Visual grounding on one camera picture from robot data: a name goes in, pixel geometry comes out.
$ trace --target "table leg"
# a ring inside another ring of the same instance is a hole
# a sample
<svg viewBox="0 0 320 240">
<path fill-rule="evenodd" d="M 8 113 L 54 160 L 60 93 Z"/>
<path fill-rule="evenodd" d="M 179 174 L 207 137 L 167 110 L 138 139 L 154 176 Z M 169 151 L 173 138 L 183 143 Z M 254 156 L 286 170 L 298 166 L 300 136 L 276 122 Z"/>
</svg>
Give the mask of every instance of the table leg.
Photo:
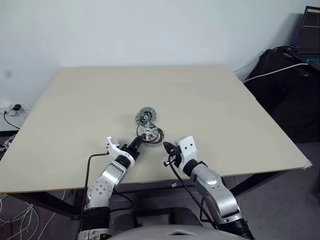
<svg viewBox="0 0 320 240">
<path fill-rule="evenodd" d="M 43 209 L 70 217 L 72 219 L 76 219 L 81 212 L 81 208 L 79 206 L 70 205 L 45 191 L 10 193 L 9 195 L 28 202 L 29 204 L 39 206 Z"/>
<path fill-rule="evenodd" d="M 235 197 L 240 196 L 286 172 L 287 171 L 272 171 L 272 172 L 256 173 L 250 176 L 249 178 L 247 178 L 246 180 L 244 180 L 243 182 L 239 183 L 230 191 Z"/>
</svg>

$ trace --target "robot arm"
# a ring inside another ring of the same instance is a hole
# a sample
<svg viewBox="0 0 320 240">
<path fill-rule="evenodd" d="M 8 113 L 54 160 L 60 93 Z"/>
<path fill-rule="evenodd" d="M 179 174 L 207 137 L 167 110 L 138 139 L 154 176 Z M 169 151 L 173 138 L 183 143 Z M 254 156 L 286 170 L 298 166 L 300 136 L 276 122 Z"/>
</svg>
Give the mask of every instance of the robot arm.
<svg viewBox="0 0 320 240">
<path fill-rule="evenodd" d="M 106 240 L 111 237 L 109 198 L 113 189 L 125 177 L 128 168 L 134 166 L 142 142 L 142 136 L 138 136 L 129 146 L 125 144 L 119 148 L 115 139 L 107 137 L 106 148 L 112 161 L 87 189 L 87 205 L 83 210 L 78 240 Z"/>
<path fill-rule="evenodd" d="M 177 146 L 169 142 L 164 142 L 163 145 L 170 155 L 169 161 L 180 173 L 185 173 L 194 182 L 218 229 L 243 238 L 254 239 L 235 197 L 223 184 L 219 174 L 209 169 L 203 162 L 197 161 L 194 138 L 185 137 L 177 143 Z M 169 161 L 164 162 L 164 165 L 168 166 Z"/>
</svg>

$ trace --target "wooden table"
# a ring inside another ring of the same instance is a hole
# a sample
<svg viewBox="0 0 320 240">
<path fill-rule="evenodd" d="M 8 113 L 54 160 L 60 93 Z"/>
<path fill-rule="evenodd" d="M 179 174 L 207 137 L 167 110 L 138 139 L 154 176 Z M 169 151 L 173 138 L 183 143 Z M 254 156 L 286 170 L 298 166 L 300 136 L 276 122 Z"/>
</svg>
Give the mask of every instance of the wooden table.
<svg viewBox="0 0 320 240">
<path fill-rule="evenodd" d="M 106 152 L 107 136 L 130 143 L 135 115 L 145 106 L 156 110 L 165 141 L 193 136 L 198 160 L 221 176 L 266 173 L 238 186 L 236 195 L 275 172 L 311 165 L 223 65 L 68 67 L 54 77 L 0 162 L 0 192 L 83 188 L 88 157 Z M 123 183 L 175 179 L 163 165 L 163 146 L 142 145 L 140 152 Z M 89 184 L 109 162 L 108 156 L 92 161 Z"/>
</svg>

